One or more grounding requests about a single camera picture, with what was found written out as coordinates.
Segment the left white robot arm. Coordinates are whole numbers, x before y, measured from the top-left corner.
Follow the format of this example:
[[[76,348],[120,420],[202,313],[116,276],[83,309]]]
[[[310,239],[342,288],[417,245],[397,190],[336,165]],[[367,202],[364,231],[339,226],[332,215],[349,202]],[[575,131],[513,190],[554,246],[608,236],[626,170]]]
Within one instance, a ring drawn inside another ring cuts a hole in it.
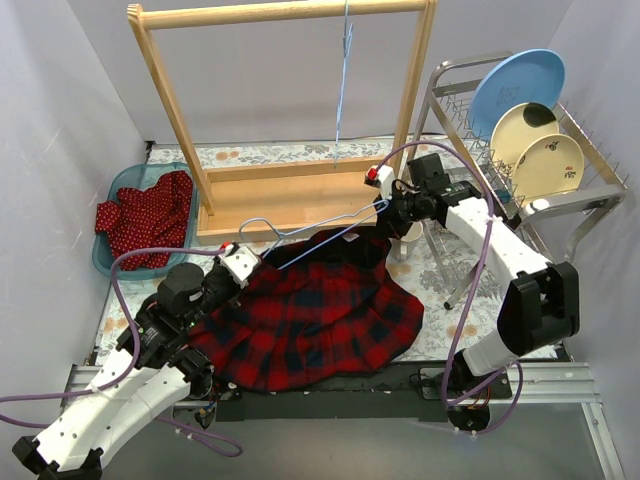
[[[99,479],[119,450],[164,410],[205,398],[213,366],[189,346],[189,331],[234,299],[255,267],[234,255],[210,272],[172,268],[121,334],[87,394],[47,428],[19,438],[13,455],[39,479]]]

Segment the red plaid skirt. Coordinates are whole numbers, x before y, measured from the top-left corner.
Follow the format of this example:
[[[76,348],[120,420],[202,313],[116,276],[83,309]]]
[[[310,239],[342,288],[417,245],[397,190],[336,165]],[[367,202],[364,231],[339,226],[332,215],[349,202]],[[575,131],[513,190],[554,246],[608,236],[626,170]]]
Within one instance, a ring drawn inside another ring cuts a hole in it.
[[[236,303],[191,330],[189,344],[219,378],[257,392],[373,373],[413,344],[424,315],[389,274],[390,249],[373,226],[278,247]]]

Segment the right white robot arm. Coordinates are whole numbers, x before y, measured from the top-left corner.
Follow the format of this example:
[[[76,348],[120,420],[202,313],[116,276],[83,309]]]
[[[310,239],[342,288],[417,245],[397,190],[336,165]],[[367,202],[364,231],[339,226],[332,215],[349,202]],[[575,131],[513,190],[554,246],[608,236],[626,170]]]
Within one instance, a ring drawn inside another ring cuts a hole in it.
[[[578,272],[568,262],[552,263],[523,242],[490,214],[473,184],[450,180],[438,155],[412,160],[409,170],[409,185],[398,181],[387,165],[367,171],[366,184],[378,188],[387,203],[378,210],[378,227],[399,235],[418,221],[437,221],[484,256],[504,294],[494,330],[456,353],[452,362],[454,389],[475,397],[488,386],[490,374],[578,333]]]

